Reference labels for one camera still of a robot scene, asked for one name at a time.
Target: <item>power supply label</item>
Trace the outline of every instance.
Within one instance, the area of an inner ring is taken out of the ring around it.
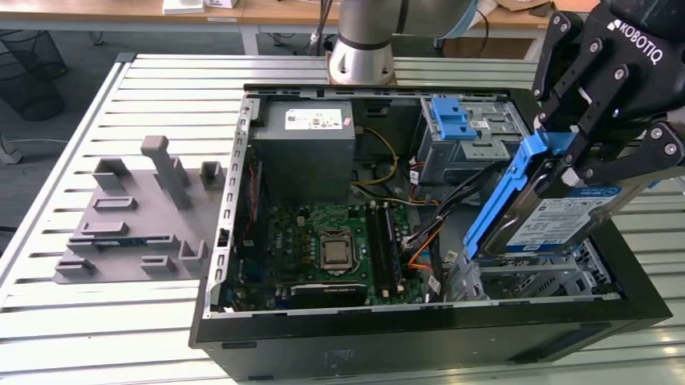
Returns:
[[[342,130],[343,112],[337,109],[302,110],[286,112],[286,130]]]
[[[544,199],[506,244],[506,251],[548,251],[562,245],[591,221],[591,211],[613,201],[621,190],[574,188],[565,198]]]

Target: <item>desk leg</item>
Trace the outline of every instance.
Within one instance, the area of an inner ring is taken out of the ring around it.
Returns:
[[[545,30],[540,30],[537,32],[536,40],[533,40],[532,46],[526,52],[526,60],[532,62],[537,62],[540,60],[540,55],[542,53],[542,45],[545,44]]]
[[[259,26],[241,26],[241,36],[243,38],[243,49],[246,50],[246,55],[259,55],[257,34],[259,34]]]
[[[88,31],[88,37],[90,41],[96,45],[100,46],[106,41],[103,40],[103,34],[104,32],[94,32]]]
[[[16,147],[4,139],[3,133],[0,133],[0,162],[18,164],[22,161],[22,157]]]

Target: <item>green motherboard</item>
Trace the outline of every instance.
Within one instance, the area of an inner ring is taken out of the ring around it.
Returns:
[[[401,274],[396,276],[400,290],[389,295],[376,287],[374,258],[388,256],[374,255],[372,251],[368,210],[369,206],[364,205],[273,207],[267,219],[267,257],[261,263],[246,261],[247,273],[253,280],[262,282],[249,290],[251,310],[287,309],[290,289],[315,284],[366,286],[366,299],[360,305],[422,301],[418,275],[405,278],[400,263],[393,266]],[[397,240],[393,247],[400,255],[398,240],[410,233],[408,211],[401,205],[386,211],[392,219],[389,231]]]

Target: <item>chip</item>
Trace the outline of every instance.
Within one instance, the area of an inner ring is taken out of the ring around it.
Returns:
[[[321,268],[338,274],[354,264],[353,234],[348,230],[321,232]]]

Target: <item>wire mesh trash bin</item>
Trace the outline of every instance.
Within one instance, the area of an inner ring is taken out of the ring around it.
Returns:
[[[46,67],[32,52],[0,54],[0,98],[26,120],[46,120],[64,109]]]
[[[56,79],[67,73],[67,64],[47,30],[0,30],[0,42],[8,51],[35,54],[44,67],[42,75],[48,79]]]

